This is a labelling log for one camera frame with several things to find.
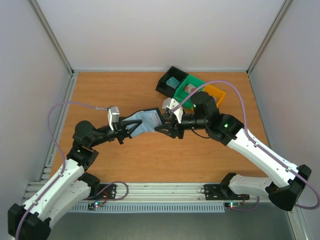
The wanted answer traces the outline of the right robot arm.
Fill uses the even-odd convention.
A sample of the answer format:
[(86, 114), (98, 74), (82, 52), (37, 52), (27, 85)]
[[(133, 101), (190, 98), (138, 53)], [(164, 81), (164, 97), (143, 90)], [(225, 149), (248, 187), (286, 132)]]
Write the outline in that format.
[(191, 96), (192, 113), (178, 110), (178, 115), (174, 115), (170, 111), (177, 103), (172, 98), (169, 102), (166, 112), (161, 116), (164, 123), (155, 127), (157, 132), (173, 139), (182, 139), (186, 130), (205, 130), (210, 139), (237, 151), (267, 175), (249, 177), (228, 173), (220, 182), (220, 193), (224, 199), (229, 200), (235, 195), (252, 195), (268, 198), (281, 210), (293, 209), (311, 175), (308, 166), (290, 163), (269, 149), (237, 118), (220, 113), (214, 98), (206, 92)]

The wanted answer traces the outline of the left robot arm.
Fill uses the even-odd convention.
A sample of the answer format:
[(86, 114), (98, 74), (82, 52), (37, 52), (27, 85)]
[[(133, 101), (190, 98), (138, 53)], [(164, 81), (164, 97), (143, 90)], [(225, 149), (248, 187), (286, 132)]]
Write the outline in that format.
[(79, 122), (66, 159), (52, 178), (23, 204), (13, 204), (7, 212), (8, 234), (17, 240), (46, 240), (56, 223), (78, 202), (96, 199), (100, 179), (87, 173), (98, 152), (93, 148), (105, 142), (132, 138), (142, 120), (120, 120), (100, 128), (89, 121)]

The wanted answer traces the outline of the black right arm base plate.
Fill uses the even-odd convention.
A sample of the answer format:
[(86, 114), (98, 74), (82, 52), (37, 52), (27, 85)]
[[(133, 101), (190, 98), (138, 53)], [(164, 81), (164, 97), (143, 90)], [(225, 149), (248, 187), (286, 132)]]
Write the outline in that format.
[(250, 199), (248, 194), (235, 194), (228, 187), (221, 187), (220, 184), (205, 184), (200, 192), (205, 195), (206, 201), (240, 201)]

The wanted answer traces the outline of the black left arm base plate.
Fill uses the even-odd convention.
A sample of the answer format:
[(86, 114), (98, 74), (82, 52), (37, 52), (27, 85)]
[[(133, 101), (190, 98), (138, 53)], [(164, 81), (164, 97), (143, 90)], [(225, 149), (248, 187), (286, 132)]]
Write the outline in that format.
[(96, 193), (98, 195), (90, 195), (85, 200), (92, 200), (92, 201), (101, 201), (104, 199), (113, 200), (116, 198), (117, 193), (117, 185), (111, 184), (107, 187), (108, 184), (100, 184)]

